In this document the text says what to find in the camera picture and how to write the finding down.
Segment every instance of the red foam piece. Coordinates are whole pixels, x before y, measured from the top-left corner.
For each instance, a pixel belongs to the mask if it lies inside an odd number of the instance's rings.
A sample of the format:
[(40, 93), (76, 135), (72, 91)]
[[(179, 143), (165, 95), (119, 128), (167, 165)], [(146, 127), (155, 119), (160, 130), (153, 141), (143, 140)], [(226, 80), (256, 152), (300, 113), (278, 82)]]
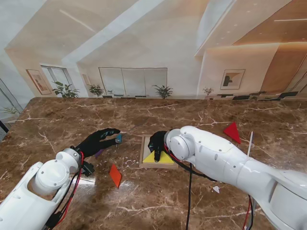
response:
[(121, 180), (121, 174), (118, 171), (115, 164), (112, 164), (110, 176), (111, 176), (112, 180), (114, 181), (116, 187), (119, 188), (119, 184), (120, 184), (120, 180)]
[(228, 126), (226, 129), (224, 129), (224, 133), (231, 137), (233, 140), (241, 144), (240, 136), (238, 129), (236, 128), (236, 123), (232, 123), (230, 126)]

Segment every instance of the brown marble countertop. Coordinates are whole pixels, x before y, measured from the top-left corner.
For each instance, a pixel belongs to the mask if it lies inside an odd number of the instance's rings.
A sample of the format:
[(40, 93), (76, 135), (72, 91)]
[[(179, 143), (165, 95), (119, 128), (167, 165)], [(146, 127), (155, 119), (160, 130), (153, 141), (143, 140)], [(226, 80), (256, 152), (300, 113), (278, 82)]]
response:
[[(123, 143), (88, 159), (96, 171), (82, 178), (56, 229), (183, 230), (189, 173), (139, 168), (142, 135), (191, 125), (229, 139), (223, 129), (234, 121), (241, 150), (247, 152), (254, 131), (251, 157), (307, 173), (306, 102), (35, 98), (0, 143), (0, 201), (32, 164), (54, 159), (94, 131), (115, 127), (124, 134)], [(113, 163), (123, 175), (119, 189), (108, 174)], [(190, 230), (242, 229), (248, 196), (235, 187), (193, 176), (191, 202)], [(253, 230), (274, 229), (256, 210)]]

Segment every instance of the orange square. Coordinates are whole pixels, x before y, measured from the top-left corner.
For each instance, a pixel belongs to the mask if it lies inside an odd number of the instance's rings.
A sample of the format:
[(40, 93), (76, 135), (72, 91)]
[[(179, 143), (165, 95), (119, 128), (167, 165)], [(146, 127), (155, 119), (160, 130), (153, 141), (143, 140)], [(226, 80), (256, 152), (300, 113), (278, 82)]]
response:
[(110, 176), (111, 176), (112, 180), (114, 181), (116, 187), (119, 188), (119, 184), (120, 184), (120, 180), (121, 180), (121, 174), (118, 171), (115, 164), (112, 164)]

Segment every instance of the purple object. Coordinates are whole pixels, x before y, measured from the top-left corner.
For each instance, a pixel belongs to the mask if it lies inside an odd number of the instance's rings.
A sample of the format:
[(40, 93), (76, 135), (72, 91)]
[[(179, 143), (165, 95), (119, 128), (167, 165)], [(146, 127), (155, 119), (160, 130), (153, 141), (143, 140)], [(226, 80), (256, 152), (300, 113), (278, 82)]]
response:
[(97, 159), (99, 157), (99, 155), (102, 153), (103, 149), (99, 150), (96, 154), (95, 154), (95, 159)]

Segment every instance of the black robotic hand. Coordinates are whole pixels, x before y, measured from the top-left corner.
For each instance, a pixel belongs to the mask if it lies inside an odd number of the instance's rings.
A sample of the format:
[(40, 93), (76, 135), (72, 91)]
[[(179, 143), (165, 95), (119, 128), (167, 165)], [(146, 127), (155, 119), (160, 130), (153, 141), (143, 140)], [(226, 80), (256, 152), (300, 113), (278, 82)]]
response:
[(150, 152), (154, 151), (154, 161), (159, 162), (161, 152), (165, 151), (164, 135), (166, 131), (158, 131), (154, 133), (149, 140), (148, 148)]
[(101, 141), (107, 136), (120, 133), (120, 130), (116, 128), (106, 128), (98, 130), (90, 134), (84, 141), (82, 141), (76, 149), (83, 152), (84, 157), (90, 157), (95, 155), (99, 150), (106, 149), (112, 145), (116, 145), (116, 138), (106, 141)]

